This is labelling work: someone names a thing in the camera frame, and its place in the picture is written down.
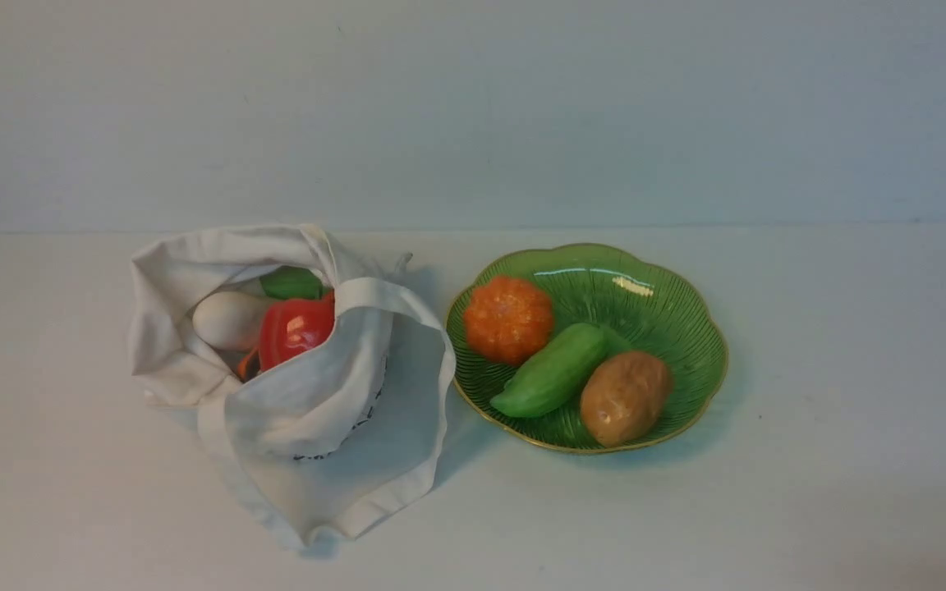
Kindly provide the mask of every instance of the toy cucumber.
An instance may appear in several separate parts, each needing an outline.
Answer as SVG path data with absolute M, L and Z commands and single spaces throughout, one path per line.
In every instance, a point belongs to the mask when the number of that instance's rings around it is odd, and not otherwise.
M 324 284 L 301 267 L 279 267 L 259 280 L 265 295 L 277 300 L 319 300 L 324 296 Z
M 568 326 L 526 360 L 491 406 L 514 419 L 545 415 L 579 393 L 605 356 L 604 330 L 582 323 Z

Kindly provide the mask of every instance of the white table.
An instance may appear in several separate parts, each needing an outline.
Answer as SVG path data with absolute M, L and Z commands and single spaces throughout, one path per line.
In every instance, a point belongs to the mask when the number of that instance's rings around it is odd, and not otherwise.
M 728 380 L 693 429 L 615 456 L 452 397 L 437 488 L 296 557 L 128 378 L 128 257 L 154 236 L 0 236 L 0 590 L 946 590 L 946 225 L 339 236 L 416 252 L 441 314 L 504 252 L 626 248 L 700 289 Z M 431 381 L 431 341 L 397 339 Z

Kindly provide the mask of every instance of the bag handle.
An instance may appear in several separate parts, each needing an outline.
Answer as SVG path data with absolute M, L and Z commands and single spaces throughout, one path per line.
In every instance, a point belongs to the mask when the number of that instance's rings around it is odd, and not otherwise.
M 397 512 L 406 505 L 423 497 L 433 487 L 436 476 L 436 464 L 443 450 L 443 435 L 447 431 L 447 416 L 444 407 L 447 404 L 448 388 L 455 374 L 455 352 L 443 325 L 436 315 L 418 298 L 418 295 L 401 285 L 380 280 L 377 277 L 358 277 L 342 282 L 334 291 L 335 315 L 345 314 L 354 308 L 376 308 L 394 314 L 404 314 L 423 326 L 440 332 L 443 337 L 443 358 L 440 360 L 440 373 L 437 378 L 437 430 L 433 449 L 414 469 L 384 483 L 335 517 L 334 524 L 347 538 L 355 538 L 383 517 Z M 204 403 L 199 407 L 199 435 L 210 459 L 218 468 L 227 487 L 232 490 L 236 500 L 247 509 L 273 536 L 279 545 L 292 550 L 301 550 L 312 543 L 320 528 L 309 532 L 302 538 L 290 525 L 287 517 L 268 500 L 260 487 L 244 469 L 236 445 L 227 430 L 227 405 L 230 394 L 239 389 L 240 383 L 234 378 L 226 378 Z

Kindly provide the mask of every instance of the white tote bag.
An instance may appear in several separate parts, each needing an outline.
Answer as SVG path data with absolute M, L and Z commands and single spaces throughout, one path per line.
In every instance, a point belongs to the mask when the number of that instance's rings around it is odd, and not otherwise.
M 188 314 L 210 293 L 281 265 L 313 269 L 334 288 L 334 330 L 241 384 Z M 454 351 L 423 300 L 383 279 L 378 265 L 318 227 L 279 225 L 174 236 L 138 252 L 131 270 L 131 371 L 148 404 L 194 419 L 224 483 L 284 547 L 308 546 L 323 530 L 356 538 L 429 492 Z M 421 412 L 414 401 L 385 400 L 375 411 L 394 314 L 442 336 L 439 379 Z

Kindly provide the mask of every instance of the green plate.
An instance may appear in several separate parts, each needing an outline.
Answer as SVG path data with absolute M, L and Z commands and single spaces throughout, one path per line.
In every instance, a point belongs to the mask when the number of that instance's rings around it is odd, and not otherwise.
M 589 322 L 607 330 L 612 355 L 638 349 L 667 364 L 673 392 L 649 433 L 619 447 L 602 447 L 582 425 L 578 396 L 537 419 L 511 419 L 492 408 L 489 400 L 516 370 L 469 348 L 462 313 L 473 288 L 497 274 L 524 277 L 549 293 L 555 334 L 572 323 Z M 637 449 L 675 437 L 703 415 L 728 369 L 724 337 L 699 292 L 679 274 L 604 244 L 522 250 L 497 259 L 454 300 L 448 334 L 458 360 L 455 386 L 477 412 L 522 440 L 571 453 Z

